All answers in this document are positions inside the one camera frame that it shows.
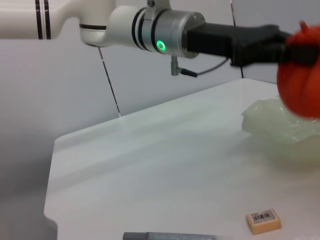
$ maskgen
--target translucent plastic bag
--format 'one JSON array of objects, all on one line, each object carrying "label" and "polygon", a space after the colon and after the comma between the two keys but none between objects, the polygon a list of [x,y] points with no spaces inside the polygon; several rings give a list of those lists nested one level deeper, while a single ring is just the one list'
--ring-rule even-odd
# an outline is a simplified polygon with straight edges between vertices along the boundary
[{"label": "translucent plastic bag", "polygon": [[279,97],[258,100],[243,112],[242,129],[282,160],[320,165],[320,120],[291,113]]}]

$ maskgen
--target table surface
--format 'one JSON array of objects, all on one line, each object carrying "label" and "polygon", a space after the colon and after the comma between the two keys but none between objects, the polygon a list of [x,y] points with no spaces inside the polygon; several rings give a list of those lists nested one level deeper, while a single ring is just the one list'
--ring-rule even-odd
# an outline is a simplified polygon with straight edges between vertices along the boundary
[{"label": "table surface", "polygon": [[[57,139],[44,214],[58,240],[320,238],[320,171],[278,168],[241,128],[249,105],[277,94],[274,84],[235,80]],[[282,229],[252,235],[245,215],[269,208]]]}]

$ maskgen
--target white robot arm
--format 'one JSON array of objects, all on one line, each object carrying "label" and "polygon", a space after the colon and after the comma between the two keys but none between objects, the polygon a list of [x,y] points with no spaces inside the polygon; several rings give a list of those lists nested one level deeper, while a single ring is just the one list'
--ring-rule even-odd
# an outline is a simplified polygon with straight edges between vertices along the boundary
[{"label": "white robot arm", "polygon": [[287,45],[289,34],[276,25],[206,23],[199,12],[172,10],[170,0],[147,0],[141,9],[116,8],[116,0],[0,0],[0,39],[55,39],[71,17],[79,19],[87,45],[125,45],[171,55],[174,76],[198,76],[179,68],[177,57],[192,59],[199,53],[226,57],[236,67],[288,61],[309,66],[319,53],[317,45]]}]

